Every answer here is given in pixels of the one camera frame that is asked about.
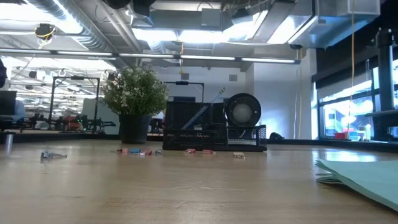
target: wall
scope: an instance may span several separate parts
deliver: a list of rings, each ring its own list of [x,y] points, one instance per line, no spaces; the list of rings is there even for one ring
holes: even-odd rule
[[[302,77],[301,91],[300,72]],[[246,72],[245,90],[247,93],[250,93],[252,86],[252,82],[249,79],[251,73],[250,69]],[[315,50],[308,50],[300,65],[254,64],[254,96],[261,104],[262,116],[260,124],[267,125],[267,137],[272,132],[277,132],[286,139],[313,138],[311,122],[313,88],[311,75],[315,73]],[[300,96],[302,107],[301,125]]]
[[[180,68],[178,67],[154,67],[158,77],[164,82],[181,81]],[[218,92],[226,87],[225,93],[216,102],[222,102],[223,98],[229,98],[235,94],[245,91],[245,73],[240,72],[240,68],[207,68],[186,67],[184,73],[189,73],[189,82],[199,82],[205,84],[205,102],[211,101]],[[229,81],[229,75],[238,75],[236,82]],[[193,96],[196,102],[201,102],[201,85],[177,86],[169,85],[169,96]]]

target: wooden table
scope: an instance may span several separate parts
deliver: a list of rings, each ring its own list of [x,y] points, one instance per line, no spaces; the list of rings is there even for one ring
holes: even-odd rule
[[[395,211],[351,189],[316,183],[321,171],[314,167],[317,158],[398,154],[269,146],[245,159],[181,151],[138,157],[110,152],[117,147],[119,141],[97,140],[15,144],[10,159],[0,154],[0,223],[398,222]],[[44,150],[68,158],[40,162]]]

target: green folder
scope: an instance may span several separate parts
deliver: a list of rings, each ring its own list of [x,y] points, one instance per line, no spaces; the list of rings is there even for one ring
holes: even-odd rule
[[[398,161],[340,162],[317,160],[315,165],[330,174],[317,181],[345,184],[357,192],[398,211]]]

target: mesh desk organizer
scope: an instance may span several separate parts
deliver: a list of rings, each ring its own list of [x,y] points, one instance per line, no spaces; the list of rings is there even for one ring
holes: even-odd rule
[[[204,106],[208,108],[186,129],[184,125]],[[266,126],[227,127],[224,103],[167,102],[164,150],[214,151],[267,150]]]

